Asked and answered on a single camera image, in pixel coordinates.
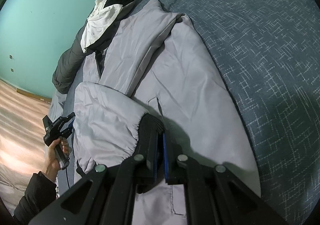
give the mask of person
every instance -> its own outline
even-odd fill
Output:
[[[60,137],[48,147],[43,168],[34,173],[26,188],[24,196],[15,208],[13,218],[18,225],[27,225],[40,211],[56,199],[56,177],[60,170],[54,148],[61,145],[62,151],[69,156],[71,148],[68,141]]]

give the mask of jacket sleeve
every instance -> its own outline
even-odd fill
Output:
[[[19,225],[27,225],[40,211],[56,199],[56,184],[42,172],[34,173],[24,196],[14,210],[13,218]]]

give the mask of human hand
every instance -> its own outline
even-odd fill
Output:
[[[67,155],[67,157],[71,152],[68,141],[63,137],[54,140],[48,147],[48,154],[44,161],[44,167],[42,168],[41,172],[52,182],[55,182],[58,171],[61,169],[54,151],[54,148],[58,144],[60,144],[62,151]]]

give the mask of green wall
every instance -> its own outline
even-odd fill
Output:
[[[58,59],[72,45],[94,1],[7,0],[0,11],[0,79],[52,97]]]

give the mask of silver bolt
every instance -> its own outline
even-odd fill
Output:
[[[97,165],[95,168],[96,172],[103,172],[106,169],[105,165]]]
[[[226,168],[223,165],[216,165],[216,171],[217,172],[225,172]]]
[[[188,157],[186,155],[178,155],[178,160],[181,161],[181,162],[185,162],[188,160]]]
[[[133,159],[136,161],[142,161],[144,159],[144,156],[141,154],[137,154],[133,157]]]

